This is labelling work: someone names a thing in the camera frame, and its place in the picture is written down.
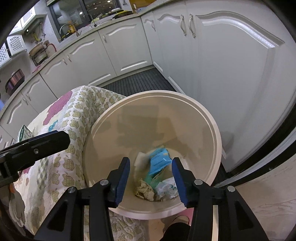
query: range hood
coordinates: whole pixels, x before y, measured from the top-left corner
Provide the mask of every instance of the range hood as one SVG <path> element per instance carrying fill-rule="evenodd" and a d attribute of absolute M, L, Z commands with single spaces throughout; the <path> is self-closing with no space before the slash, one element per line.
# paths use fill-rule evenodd
<path fill-rule="evenodd" d="M 43 1 L 39 1 L 32 7 L 14 26 L 9 35 L 23 34 L 31 32 L 31 24 L 41 22 L 46 17 L 46 5 Z"/>

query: black pants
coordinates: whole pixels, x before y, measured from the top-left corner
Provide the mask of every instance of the black pants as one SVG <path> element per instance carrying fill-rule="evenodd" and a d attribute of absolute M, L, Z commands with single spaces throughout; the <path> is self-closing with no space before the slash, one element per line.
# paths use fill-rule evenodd
<path fill-rule="evenodd" d="M 186 241 L 190 226 L 185 223 L 173 223 L 165 231 L 160 241 Z"/>

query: person's leg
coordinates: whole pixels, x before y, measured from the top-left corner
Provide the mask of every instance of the person's leg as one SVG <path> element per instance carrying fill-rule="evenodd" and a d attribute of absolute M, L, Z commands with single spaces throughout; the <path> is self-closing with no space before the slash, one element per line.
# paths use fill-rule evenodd
<path fill-rule="evenodd" d="M 189 218 L 178 216 L 168 227 L 160 241 L 184 241 L 187 240 L 190 226 Z"/>

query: beige trash can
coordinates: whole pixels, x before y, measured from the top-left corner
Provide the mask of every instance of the beige trash can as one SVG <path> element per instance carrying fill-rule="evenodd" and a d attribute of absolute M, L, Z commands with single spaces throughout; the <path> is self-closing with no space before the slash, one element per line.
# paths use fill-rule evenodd
<path fill-rule="evenodd" d="M 180 198 L 150 202 L 134 195 L 134 162 L 139 152 L 164 145 L 196 178 L 212 184 L 221 162 L 222 143 L 211 114 L 194 99 L 172 91 L 131 95 L 106 110 L 93 125 L 83 150 L 83 173 L 92 186 L 129 157 L 131 170 L 122 202 L 112 209 L 135 219 L 157 219 L 185 209 Z"/>

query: countertop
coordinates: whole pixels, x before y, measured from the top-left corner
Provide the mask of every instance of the countertop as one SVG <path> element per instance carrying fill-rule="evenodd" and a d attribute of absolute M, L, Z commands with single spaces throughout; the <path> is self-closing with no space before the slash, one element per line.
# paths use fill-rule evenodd
<path fill-rule="evenodd" d="M 164 4 L 167 4 L 169 2 L 176 2 L 179 0 L 156 0 L 155 2 L 153 2 L 152 4 L 150 4 L 149 6 L 147 6 L 145 9 L 143 9 L 142 11 L 140 11 L 139 13 L 134 13 L 132 15 L 128 15 L 128 16 L 124 16 L 118 19 L 113 19 L 112 21 L 109 21 L 107 23 L 103 23 L 101 25 L 98 25 L 95 28 L 90 29 L 89 31 L 81 34 L 79 37 L 76 37 L 75 39 L 73 39 L 72 41 L 68 42 L 67 44 L 63 45 L 55 54 L 53 54 L 52 56 L 50 56 L 46 62 L 44 64 L 42 64 L 39 69 L 37 71 L 35 71 L 34 73 L 32 73 L 29 77 L 27 77 L 25 79 L 25 81 L 19 86 L 19 88 L 17 88 L 17 90 L 11 95 L 11 97 L 6 101 L 5 105 L 3 106 L 3 108 L 0 111 L 0 118 L 2 117 L 3 113 L 5 112 L 5 110 L 7 109 L 7 107 L 9 106 L 9 104 L 11 103 L 11 101 L 16 97 L 16 95 L 21 91 L 21 89 L 35 76 L 37 75 L 53 58 L 55 58 L 57 55 L 59 55 L 61 52 L 63 52 L 66 48 L 68 48 L 69 46 L 71 46 L 72 44 L 74 44 L 75 42 L 79 41 L 80 39 L 86 37 L 87 35 L 98 31 L 102 28 L 105 28 L 107 26 L 110 26 L 112 24 L 118 23 L 118 22 L 122 22 L 124 20 L 130 19 L 130 18 L 137 18 L 140 17 L 142 15 L 144 15 L 147 12 L 152 11 L 153 9 L 156 9 Z"/>

